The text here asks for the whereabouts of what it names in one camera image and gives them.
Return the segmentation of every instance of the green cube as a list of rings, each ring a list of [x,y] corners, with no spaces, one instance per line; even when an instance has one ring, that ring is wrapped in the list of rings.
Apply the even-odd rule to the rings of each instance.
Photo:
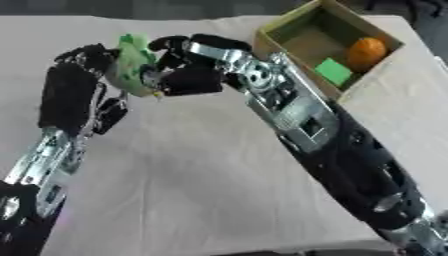
[[[341,87],[353,74],[350,69],[337,63],[332,58],[327,58],[315,68],[316,72],[328,79],[330,82]]]

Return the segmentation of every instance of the open box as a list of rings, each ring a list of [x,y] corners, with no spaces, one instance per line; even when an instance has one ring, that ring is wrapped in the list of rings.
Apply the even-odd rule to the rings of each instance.
[[[314,0],[259,28],[254,52],[260,58],[286,52],[328,97],[336,100],[365,74],[353,72],[348,81],[336,87],[315,68],[327,58],[347,67],[348,49],[363,37],[381,40],[388,56],[403,45],[338,2]]]

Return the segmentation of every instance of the green toy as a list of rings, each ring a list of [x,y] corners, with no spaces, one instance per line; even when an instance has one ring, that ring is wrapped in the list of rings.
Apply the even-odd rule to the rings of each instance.
[[[316,67],[316,72],[328,79],[330,82],[341,87],[353,74],[350,69],[337,63],[332,58],[327,58],[319,66]]]
[[[120,56],[106,73],[107,80],[118,89],[134,96],[159,95],[154,84],[143,84],[140,79],[142,65],[155,67],[156,56],[147,48],[148,39],[142,35],[126,34],[120,37]]]

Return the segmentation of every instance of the robotic hand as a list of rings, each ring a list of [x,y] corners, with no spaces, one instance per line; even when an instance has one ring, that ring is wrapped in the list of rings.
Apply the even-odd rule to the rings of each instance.
[[[58,56],[49,68],[38,122],[42,137],[0,181],[2,256],[39,255],[85,142],[126,114],[126,94],[103,101],[106,86],[99,82],[118,54],[88,45]]]
[[[447,216],[434,215],[384,146],[327,99],[286,54],[261,61],[246,43],[201,34],[161,38],[149,48],[167,50],[160,69],[184,65],[173,72],[173,83],[217,90],[220,78],[244,93],[247,105],[305,170],[382,238],[409,255],[447,255]],[[184,84],[176,77],[184,72],[197,78]]]

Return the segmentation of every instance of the table surface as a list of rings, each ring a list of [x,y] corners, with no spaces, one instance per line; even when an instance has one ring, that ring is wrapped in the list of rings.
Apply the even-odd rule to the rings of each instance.
[[[127,32],[212,33],[251,41],[273,17],[129,21],[0,17],[0,174],[38,138],[37,107],[57,54]],[[448,76],[407,23],[367,17],[406,45],[341,100],[448,206]],[[242,95],[132,99],[127,119],[89,142],[43,256],[209,255],[375,241],[244,106]]]

